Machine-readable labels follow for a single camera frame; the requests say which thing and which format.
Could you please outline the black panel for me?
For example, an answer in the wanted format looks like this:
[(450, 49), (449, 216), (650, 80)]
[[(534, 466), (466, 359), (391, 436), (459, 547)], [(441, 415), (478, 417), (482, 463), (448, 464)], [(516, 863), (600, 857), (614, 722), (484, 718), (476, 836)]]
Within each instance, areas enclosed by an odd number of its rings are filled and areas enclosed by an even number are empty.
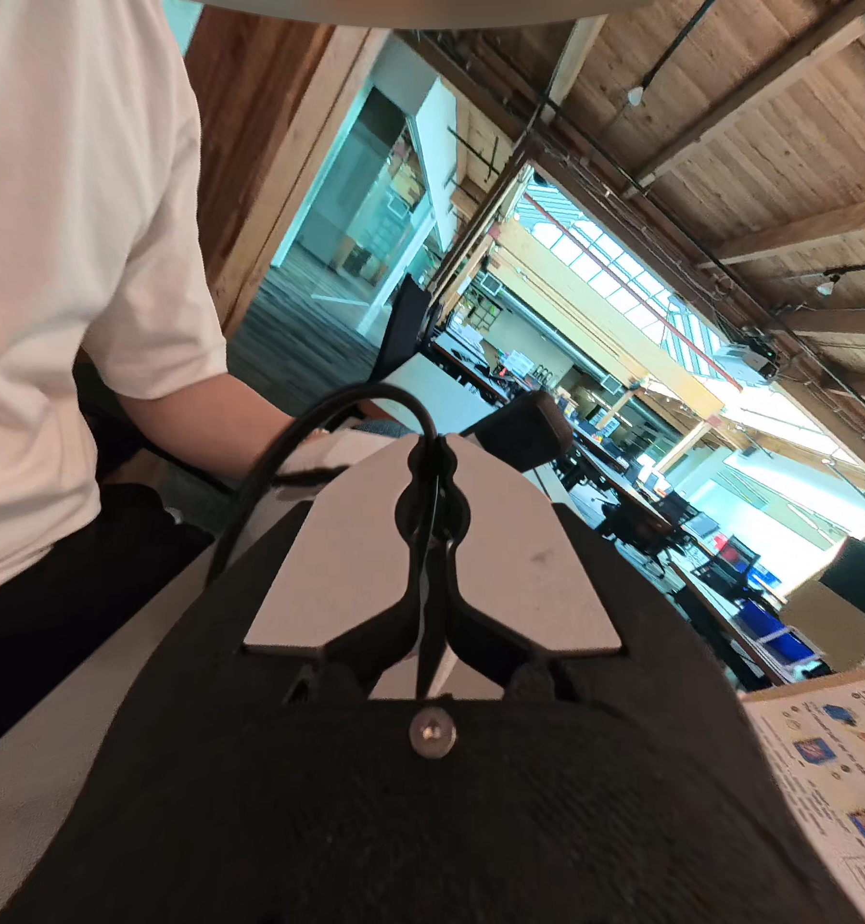
[(848, 537), (819, 582), (865, 614), (865, 541)]

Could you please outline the person's left forearm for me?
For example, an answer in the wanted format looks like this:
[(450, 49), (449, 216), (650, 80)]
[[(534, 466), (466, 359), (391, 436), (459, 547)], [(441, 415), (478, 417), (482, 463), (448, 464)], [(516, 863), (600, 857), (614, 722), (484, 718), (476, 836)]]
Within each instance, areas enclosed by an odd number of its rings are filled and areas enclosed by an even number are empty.
[(154, 399), (117, 396), (155, 447), (211, 475), (243, 479), (296, 420), (228, 373)]

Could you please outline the person's black trousers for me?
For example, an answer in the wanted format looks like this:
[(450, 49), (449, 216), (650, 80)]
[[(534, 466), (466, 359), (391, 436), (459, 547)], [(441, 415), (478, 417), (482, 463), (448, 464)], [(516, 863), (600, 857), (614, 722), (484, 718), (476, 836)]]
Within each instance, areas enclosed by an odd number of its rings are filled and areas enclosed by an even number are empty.
[(141, 484), (0, 587), (0, 737), (213, 542)]

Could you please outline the blue plastic bin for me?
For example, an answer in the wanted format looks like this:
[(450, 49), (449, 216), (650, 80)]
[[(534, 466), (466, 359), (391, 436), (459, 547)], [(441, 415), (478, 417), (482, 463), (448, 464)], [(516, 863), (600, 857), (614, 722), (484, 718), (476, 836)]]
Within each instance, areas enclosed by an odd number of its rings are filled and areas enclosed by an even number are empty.
[(783, 667), (816, 663), (822, 658), (820, 651), (812, 647), (797, 629), (786, 625), (753, 600), (742, 601), (736, 622), (750, 639)]

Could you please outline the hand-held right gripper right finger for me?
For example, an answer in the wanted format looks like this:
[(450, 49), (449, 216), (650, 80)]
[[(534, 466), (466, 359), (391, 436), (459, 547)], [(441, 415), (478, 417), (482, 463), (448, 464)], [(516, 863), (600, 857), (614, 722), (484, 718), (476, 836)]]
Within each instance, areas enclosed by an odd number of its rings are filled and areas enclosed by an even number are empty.
[(523, 664), (620, 653), (561, 514), (529, 478), (457, 434), (445, 436), (450, 501), (445, 635), (484, 676)]

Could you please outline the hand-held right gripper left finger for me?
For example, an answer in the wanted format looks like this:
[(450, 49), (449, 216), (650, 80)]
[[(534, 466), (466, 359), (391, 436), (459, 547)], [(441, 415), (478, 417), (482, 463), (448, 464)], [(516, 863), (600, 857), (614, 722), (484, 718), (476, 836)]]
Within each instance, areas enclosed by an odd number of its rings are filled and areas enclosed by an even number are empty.
[(315, 495), (279, 565), (244, 646), (255, 653), (386, 668), (411, 653), (420, 628), (414, 527), (398, 503), (424, 441), (373, 433), (308, 439), (281, 464), (283, 477), (340, 470)]

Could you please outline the black office chair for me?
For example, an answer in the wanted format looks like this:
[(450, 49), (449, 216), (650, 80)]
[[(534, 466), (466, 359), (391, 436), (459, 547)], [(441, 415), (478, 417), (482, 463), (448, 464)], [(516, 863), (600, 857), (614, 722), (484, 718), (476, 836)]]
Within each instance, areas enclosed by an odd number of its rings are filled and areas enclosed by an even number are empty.
[(417, 352), (431, 304), (430, 293), (407, 274), (394, 295), (391, 315), (368, 383), (385, 379)]

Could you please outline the wooden beam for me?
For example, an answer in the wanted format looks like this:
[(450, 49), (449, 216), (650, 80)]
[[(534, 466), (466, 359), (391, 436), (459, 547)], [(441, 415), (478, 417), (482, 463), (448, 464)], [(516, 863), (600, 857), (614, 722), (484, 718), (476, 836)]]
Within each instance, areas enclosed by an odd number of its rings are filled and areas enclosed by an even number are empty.
[(201, 119), (200, 246), (226, 339), (240, 328), (389, 34), (204, 8), (185, 64)]

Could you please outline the wood-edged work table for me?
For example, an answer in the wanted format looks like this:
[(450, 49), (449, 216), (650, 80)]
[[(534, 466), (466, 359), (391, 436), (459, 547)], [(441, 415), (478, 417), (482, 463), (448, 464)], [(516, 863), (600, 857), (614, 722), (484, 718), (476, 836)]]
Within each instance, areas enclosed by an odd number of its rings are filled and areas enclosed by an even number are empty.
[(422, 354), (410, 357), (382, 382), (419, 400), (438, 433), (463, 433), (497, 410)]

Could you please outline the printed instruction sheet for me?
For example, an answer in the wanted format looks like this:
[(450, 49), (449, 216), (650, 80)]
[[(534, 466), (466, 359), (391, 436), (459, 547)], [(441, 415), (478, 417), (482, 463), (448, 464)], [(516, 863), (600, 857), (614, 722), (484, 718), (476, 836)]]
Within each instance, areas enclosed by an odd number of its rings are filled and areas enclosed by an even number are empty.
[(786, 804), (865, 920), (865, 668), (739, 699)]

